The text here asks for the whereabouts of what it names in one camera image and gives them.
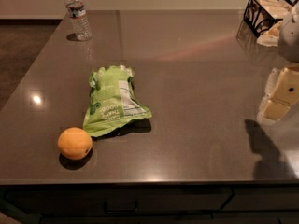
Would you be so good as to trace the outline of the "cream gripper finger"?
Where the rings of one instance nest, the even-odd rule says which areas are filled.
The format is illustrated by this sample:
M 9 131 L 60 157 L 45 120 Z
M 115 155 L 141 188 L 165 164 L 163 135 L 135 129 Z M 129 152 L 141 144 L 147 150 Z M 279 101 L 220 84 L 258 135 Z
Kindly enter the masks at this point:
M 299 101 L 299 68 L 285 67 L 279 75 L 270 99 L 287 106 Z
M 270 100 L 264 97 L 259 106 L 257 120 L 260 123 L 276 123 L 280 121 L 288 112 L 290 108 L 282 103 Z

